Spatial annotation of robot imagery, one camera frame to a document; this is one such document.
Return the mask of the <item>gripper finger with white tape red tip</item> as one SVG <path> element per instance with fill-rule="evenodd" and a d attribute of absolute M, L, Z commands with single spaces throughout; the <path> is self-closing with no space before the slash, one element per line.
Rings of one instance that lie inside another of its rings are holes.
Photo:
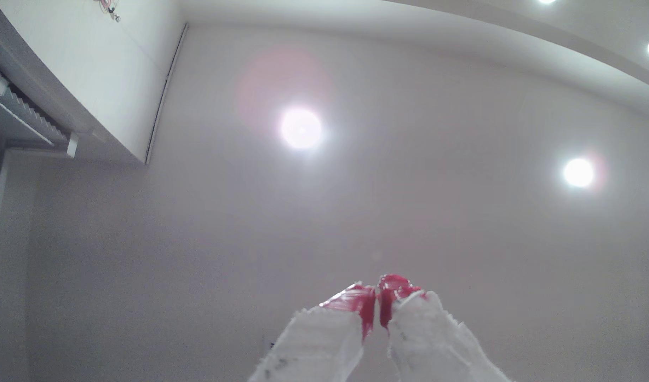
<path fill-rule="evenodd" d="M 354 283 L 297 311 L 248 381 L 347 381 L 373 330 L 376 288 Z"/>
<path fill-rule="evenodd" d="M 397 274 L 379 282 L 380 325 L 399 381 L 509 381 L 434 291 Z"/>

